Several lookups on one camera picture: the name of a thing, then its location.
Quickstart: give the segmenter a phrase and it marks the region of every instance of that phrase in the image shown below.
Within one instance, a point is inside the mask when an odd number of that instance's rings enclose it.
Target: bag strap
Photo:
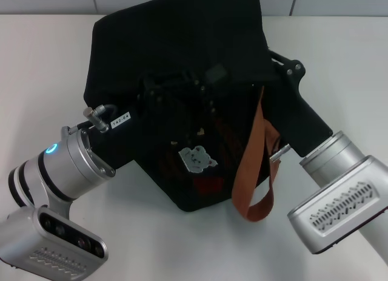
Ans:
[[[263,117],[261,108],[263,90],[264,87],[261,91],[248,145],[238,167],[232,191],[232,202],[236,209],[251,222],[258,222],[266,218],[271,212],[273,207],[272,185],[280,164],[280,161],[270,162],[269,191],[261,201],[250,206],[259,177],[264,148],[268,150],[270,155],[274,148],[277,149],[279,145],[277,140],[280,136],[279,132]]]

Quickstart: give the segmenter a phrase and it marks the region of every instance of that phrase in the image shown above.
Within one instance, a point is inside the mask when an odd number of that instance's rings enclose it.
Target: bear logo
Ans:
[[[202,173],[207,167],[215,167],[218,163],[206,153],[203,146],[196,146],[194,149],[185,147],[179,152],[184,165],[191,173]]]

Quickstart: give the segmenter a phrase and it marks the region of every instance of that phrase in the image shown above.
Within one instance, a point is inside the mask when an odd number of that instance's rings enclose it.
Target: black fabric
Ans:
[[[259,0],[154,0],[108,15],[93,29],[84,94],[91,107],[115,104],[123,111],[135,105],[145,73],[189,69],[206,81],[206,72],[217,65],[229,77],[228,92],[214,102],[216,112],[210,115],[200,104],[187,104],[205,134],[189,142],[166,141],[135,159],[185,211],[230,198],[261,86],[276,80]],[[196,146],[205,147],[218,165],[200,174],[189,172],[178,152]],[[258,183],[268,176],[268,155],[264,157]]]

